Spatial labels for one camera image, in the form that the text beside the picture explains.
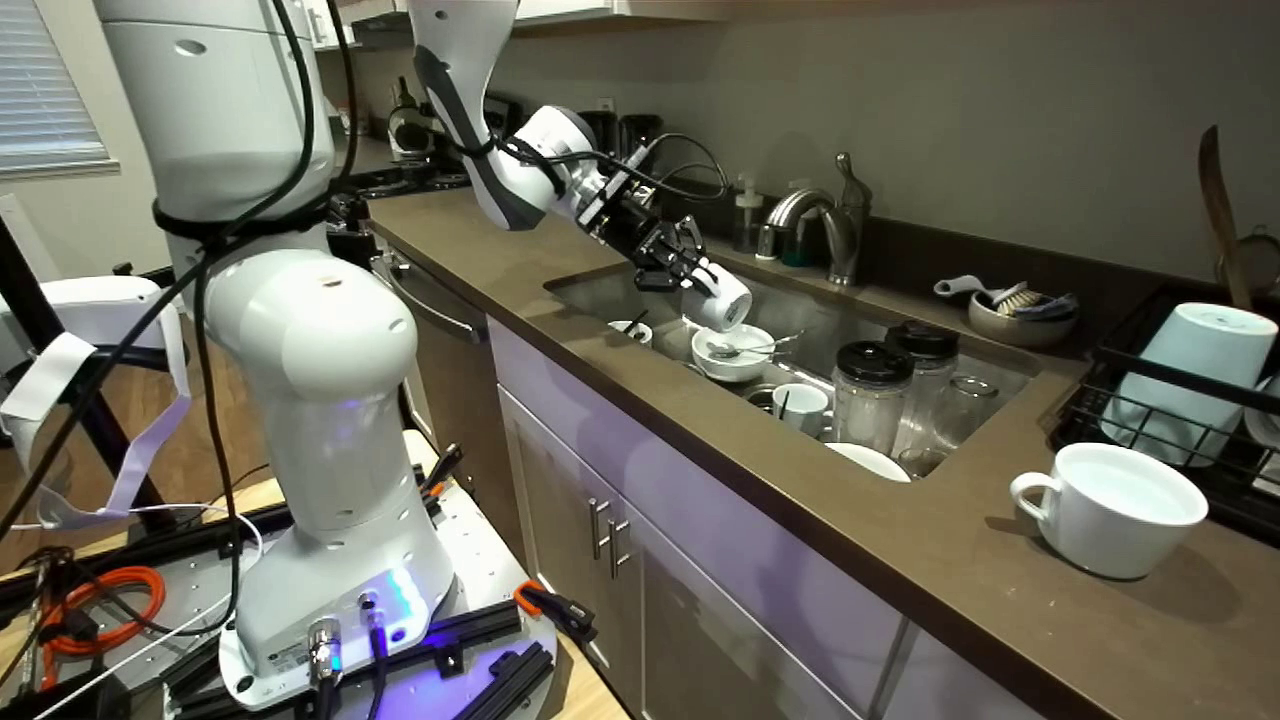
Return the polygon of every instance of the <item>brown countertop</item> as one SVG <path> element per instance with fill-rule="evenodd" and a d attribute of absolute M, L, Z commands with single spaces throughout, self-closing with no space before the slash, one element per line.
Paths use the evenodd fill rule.
<path fill-rule="evenodd" d="M 1061 562 L 1009 501 L 1048 466 L 1044 439 L 1073 375 L 1039 362 L 922 483 L 882 483 L 670 361 L 607 344 L 547 279 L 620 265 L 561 218 L 496 232 L 468 190 L 400 194 L 377 226 L 460 296 L 622 404 L 830 562 L 951 644 L 1048 715 L 1280 715 L 1280 550 L 1203 525 L 1146 579 L 1110 584 Z M 862 304 L 956 323 L 890 290 Z"/>

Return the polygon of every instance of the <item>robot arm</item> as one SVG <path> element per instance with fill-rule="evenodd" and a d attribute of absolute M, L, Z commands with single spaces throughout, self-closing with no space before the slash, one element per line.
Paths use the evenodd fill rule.
<path fill-rule="evenodd" d="M 712 265 L 686 222 L 653 211 L 638 162 L 594 162 L 592 129 L 567 108 L 541 108 L 512 141 L 493 141 L 485 90 L 512 35 L 514 0 L 411 0 L 416 71 L 434 116 L 462 151 L 477 200 L 500 226 L 522 232 L 545 211 L 567 214 L 642 272 L 642 286 L 680 290 L 684 315 L 727 326 L 752 307 L 749 286 Z"/>

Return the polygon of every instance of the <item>coffee mug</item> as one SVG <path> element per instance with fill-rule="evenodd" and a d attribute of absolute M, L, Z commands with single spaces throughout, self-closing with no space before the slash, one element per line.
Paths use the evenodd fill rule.
<path fill-rule="evenodd" d="M 1009 496 L 1062 560 L 1110 579 L 1146 577 L 1206 516 L 1188 477 L 1115 444 L 1062 444 L 1051 477 L 1024 470 Z"/>
<path fill-rule="evenodd" d="M 1266 362 L 1277 323 L 1233 304 L 1177 304 L 1138 361 L 1250 389 Z M 1098 432 L 1115 444 L 1138 447 L 1164 463 L 1211 463 L 1240 404 L 1127 371 L 1115 401 L 1103 406 Z"/>
<path fill-rule="evenodd" d="M 774 384 L 771 389 L 771 417 L 803 434 L 820 434 L 827 420 L 827 391 L 813 384 Z"/>

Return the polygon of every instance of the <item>window blind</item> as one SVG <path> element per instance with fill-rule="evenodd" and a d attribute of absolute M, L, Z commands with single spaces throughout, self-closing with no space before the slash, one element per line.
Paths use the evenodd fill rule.
<path fill-rule="evenodd" d="M 108 160 L 37 0 L 0 0 L 0 171 Z"/>

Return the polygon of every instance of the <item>gray cabinet door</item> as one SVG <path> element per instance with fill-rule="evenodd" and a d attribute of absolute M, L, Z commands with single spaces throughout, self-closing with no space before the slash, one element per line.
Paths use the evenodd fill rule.
<path fill-rule="evenodd" d="M 848 720 L 857 715 L 771 633 L 653 525 L 642 542 L 642 715 L 653 720 Z"/>
<path fill-rule="evenodd" d="M 638 562 L 629 505 L 521 401 L 500 391 L 512 470 L 527 519 L 527 567 L 594 612 L 601 669 L 638 706 Z"/>

